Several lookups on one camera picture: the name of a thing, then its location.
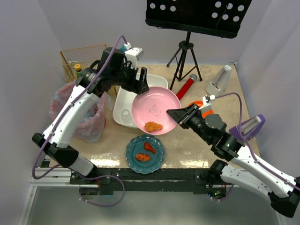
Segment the pink plate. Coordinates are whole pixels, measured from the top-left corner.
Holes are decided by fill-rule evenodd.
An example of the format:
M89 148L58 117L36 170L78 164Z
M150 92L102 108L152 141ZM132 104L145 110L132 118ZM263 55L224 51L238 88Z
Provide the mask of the pink plate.
M131 114L135 124L150 135L163 135L172 131L177 123L167 114L169 109L180 109L181 103L171 90L150 87L148 92L137 95L132 103ZM162 129L149 131L146 124L160 124Z

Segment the orange plate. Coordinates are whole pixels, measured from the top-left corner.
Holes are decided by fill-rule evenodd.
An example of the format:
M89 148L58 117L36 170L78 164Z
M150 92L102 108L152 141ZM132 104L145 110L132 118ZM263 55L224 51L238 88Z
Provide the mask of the orange plate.
M188 106L197 105L200 109L201 115L203 118L208 115L213 114L212 104L211 103L203 103L203 101L194 101L190 103Z

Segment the clear glass cup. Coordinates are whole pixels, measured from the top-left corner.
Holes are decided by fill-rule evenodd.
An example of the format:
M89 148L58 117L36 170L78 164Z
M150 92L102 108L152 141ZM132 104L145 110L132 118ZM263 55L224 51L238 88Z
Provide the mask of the clear glass cup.
M128 109L123 109L121 111L121 121L124 124L130 124L131 123L131 113Z

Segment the red label sauce bottle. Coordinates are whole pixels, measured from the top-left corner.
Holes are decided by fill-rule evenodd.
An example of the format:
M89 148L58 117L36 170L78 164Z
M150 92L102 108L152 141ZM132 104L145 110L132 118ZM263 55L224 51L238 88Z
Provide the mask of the red label sauce bottle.
M76 63L76 64L74 65L74 69L75 69L75 72L76 72L76 77L77 77L77 78L80 77L80 76L81 76L81 73L82 73L82 66L81 66L81 64Z

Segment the pink trash basket with bag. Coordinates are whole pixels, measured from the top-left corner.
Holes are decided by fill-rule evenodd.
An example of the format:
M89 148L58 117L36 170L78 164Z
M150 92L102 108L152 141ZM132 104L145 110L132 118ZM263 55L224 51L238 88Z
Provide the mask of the pink trash basket with bag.
M69 82L57 90L50 102L50 118L55 120L69 99L75 82ZM112 99L107 93L86 112L73 136L89 143L97 142L105 127L105 108L112 106Z

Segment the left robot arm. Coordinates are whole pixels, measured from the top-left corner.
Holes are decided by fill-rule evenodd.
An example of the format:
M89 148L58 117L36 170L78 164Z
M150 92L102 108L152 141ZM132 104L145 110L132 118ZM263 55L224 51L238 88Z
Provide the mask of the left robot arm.
M100 60L80 72L58 116L43 133L33 135L33 142L60 166L83 176L93 173L96 166L69 145L71 137L86 112L112 86L137 95L149 91L147 68L137 66L142 56L143 49L139 47L128 46L126 51L106 48Z

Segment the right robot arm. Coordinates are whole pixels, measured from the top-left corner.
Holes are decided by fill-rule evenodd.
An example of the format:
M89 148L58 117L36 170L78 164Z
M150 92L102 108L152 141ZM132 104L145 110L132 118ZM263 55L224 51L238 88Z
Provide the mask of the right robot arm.
M198 106L169 109L167 114L182 128L192 129L219 157L211 171L226 183L251 190L270 200L281 215L293 218L300 203L300 179L273 167L254 154L250 147L226 132L218 114L202 117Z

